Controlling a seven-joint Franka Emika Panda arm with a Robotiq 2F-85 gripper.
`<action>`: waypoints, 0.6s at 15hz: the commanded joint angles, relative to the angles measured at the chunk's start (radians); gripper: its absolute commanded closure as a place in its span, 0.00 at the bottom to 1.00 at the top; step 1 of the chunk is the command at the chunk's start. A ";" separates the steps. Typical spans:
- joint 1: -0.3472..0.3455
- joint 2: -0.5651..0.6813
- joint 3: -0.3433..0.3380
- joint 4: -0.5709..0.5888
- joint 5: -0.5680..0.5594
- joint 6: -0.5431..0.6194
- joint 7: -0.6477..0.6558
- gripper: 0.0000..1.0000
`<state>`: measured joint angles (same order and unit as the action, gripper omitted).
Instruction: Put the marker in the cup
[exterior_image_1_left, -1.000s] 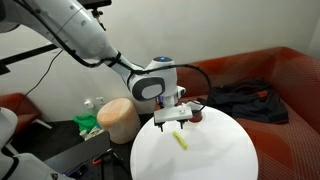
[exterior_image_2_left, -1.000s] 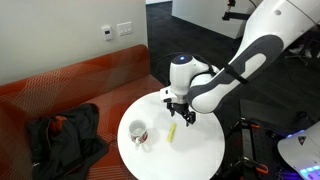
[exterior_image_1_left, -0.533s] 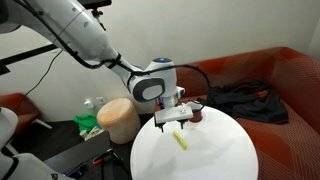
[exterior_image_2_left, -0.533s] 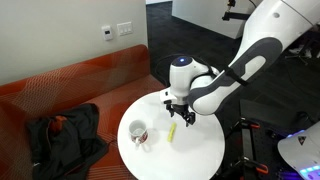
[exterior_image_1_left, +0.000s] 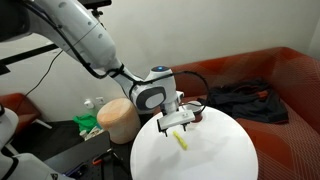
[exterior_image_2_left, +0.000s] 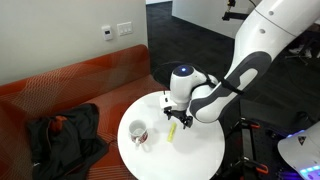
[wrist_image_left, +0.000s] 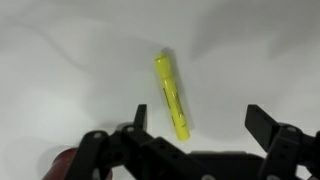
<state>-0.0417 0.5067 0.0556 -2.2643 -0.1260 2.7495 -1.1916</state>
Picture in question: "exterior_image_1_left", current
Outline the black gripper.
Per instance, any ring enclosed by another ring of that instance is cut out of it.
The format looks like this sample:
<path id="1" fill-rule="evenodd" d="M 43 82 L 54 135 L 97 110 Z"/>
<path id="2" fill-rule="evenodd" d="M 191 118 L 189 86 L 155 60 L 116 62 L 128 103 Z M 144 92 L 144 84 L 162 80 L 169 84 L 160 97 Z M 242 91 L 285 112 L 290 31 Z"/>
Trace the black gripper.
<path id="1" fill-rule="evenodd" d="M 176 112 L 179 110 L 179 105 L 181 103 L 181 99 L 184 97 L 184 93 L 182 91 L 176 91 L 172 95 L 170 95 L 161 105 L 161 112 L 164 115 L 172 114 L 173 112 Z M 187 130 L 187 123 L 184 123 L 183 130 Z M 162 132 L 167 135 L 167 129 L 163 129 Z"/>

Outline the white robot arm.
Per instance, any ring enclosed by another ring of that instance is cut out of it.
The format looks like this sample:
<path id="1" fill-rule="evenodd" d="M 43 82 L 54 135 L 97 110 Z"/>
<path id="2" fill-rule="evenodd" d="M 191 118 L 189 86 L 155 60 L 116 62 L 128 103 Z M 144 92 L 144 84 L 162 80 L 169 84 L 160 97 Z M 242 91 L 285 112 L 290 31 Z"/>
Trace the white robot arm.
<path id="1" fill-rule="evenodd" d="M 48 38 L 81 63 L 94 77 L 113 78 L 140 111 L 159 107 L 158 130 L 186 126 L 190 120 L 179 110 L 182 93 L 176 90 L 171 69 L 153 68 L 146 79 L 133 75 L 116 56 L 105 27 L 78 0 L 0 0 L 0 42 L 36 33 Z"/>

